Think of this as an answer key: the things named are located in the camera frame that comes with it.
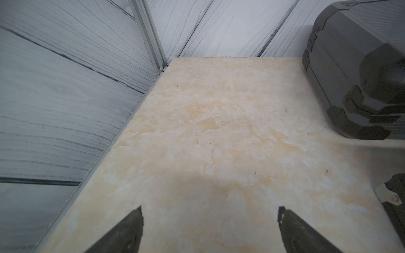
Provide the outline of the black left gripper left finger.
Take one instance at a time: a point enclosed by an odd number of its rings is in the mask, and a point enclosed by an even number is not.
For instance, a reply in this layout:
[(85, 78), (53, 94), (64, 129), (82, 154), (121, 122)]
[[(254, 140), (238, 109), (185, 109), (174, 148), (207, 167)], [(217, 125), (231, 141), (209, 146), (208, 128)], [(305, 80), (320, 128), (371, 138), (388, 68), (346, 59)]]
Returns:
[(137, 253), (143, 235), (143, 225), (142, 207), (139, 206), (119, 221), (85, 252)]

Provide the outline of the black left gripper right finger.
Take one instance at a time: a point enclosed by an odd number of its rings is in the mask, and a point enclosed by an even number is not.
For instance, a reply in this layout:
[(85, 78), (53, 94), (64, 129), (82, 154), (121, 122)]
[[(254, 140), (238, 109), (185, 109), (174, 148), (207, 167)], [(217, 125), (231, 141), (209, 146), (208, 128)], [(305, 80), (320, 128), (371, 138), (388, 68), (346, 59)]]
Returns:
[(278, 208), (277, 222), (287, 253), (341, 253), (295, 212)]

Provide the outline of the black poker case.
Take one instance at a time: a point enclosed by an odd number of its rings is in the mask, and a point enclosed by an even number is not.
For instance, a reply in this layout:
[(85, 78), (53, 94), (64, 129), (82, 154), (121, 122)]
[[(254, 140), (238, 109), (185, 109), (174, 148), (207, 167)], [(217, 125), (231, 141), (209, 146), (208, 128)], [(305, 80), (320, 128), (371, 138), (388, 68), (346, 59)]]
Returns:
[(404, 1), (330, 4), (314, 22), (302, 63), (336, 132), (404, 139)]
[(405, 174), (396, 174), (374, 189), (403, 246), (405, 245)]

